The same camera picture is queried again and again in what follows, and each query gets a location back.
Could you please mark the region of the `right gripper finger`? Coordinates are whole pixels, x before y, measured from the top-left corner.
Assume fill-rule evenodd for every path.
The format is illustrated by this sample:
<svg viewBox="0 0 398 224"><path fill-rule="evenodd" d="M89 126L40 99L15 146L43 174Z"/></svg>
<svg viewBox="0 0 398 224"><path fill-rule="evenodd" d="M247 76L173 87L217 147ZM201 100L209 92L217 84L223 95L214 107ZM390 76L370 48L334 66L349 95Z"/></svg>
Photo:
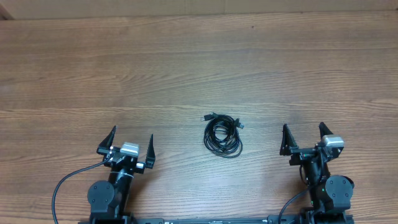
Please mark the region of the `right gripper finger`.
<svg viewBox="0 0 398 224"><path fill-rule="evenodd" d="M289 156L293 150L298 149L298 145L289 129L288 124L284 124L282 128L282 142L280 146L280 155Z"/></svg>
<svg viewBox="0 0 398 224"><path fill-rule="evenodd" d="M333 133L330 131L330 129L327 127L327 125L324 122L321 122L318 127L320 130L321 139L326 135L333 135Z"/></svg>

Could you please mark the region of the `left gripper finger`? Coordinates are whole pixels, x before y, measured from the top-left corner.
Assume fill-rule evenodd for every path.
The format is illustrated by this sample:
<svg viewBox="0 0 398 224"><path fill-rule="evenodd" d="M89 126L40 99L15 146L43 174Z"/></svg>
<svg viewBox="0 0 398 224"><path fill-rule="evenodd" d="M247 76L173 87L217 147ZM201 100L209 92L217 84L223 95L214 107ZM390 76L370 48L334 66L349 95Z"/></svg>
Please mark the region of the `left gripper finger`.
<svg viewBox="0 0 398 224"><path fill-rule="evenodd" d="M155 160L153 134L151 134L151 136L150 136L149 145L148 145L148 149L147 149L146 160L147 161L154 161Z"/></svg>
<svg viewBox="0 0 398 224"><path fill-rule="evenodd" d="M116 134L117 126L114 126L110 133L99 144L99 149L109 149L112 146L114 136Z"/></svg>

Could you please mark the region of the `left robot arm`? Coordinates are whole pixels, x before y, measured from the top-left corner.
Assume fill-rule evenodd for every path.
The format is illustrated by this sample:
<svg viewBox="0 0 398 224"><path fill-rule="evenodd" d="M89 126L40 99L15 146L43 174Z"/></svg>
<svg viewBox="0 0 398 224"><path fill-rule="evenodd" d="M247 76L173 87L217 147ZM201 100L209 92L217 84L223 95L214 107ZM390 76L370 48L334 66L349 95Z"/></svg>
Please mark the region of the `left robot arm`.
<svg viewBox="0 0 398 224"><path fill-rule="evenodd" d="M90 186L87 199L90 203L89 223L137 223L134 215L126 211L134 174L142 174L155 164L153 138L150 138L144 162L139 160L139 145L125 142L113 145L116 127L102 140L97 153L103 156L102 165L111 169L108 180Z"/></svg>

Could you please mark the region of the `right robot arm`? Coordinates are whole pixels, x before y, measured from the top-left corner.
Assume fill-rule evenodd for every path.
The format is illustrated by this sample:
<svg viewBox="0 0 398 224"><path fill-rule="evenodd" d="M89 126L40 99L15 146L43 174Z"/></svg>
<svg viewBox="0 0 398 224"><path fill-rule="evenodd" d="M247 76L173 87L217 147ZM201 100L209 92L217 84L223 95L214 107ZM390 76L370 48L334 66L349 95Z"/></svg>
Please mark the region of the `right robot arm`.
<svg viewBox="0 0 398 224"><path fill-rule="evenodd" d="M299 166L300 179L306 189L293 196L281 208L277 223L353 223L351 208L354 182L344 175L331 175L327 163L342 153L345 142L333 134L325 123L319 124L320 141L313 147L300 148L289 126L283 125L281 156L289 156L289 164ZM298 215L284 215L287 207L298 198L309 194L311 207L301 209Z"/></svg>

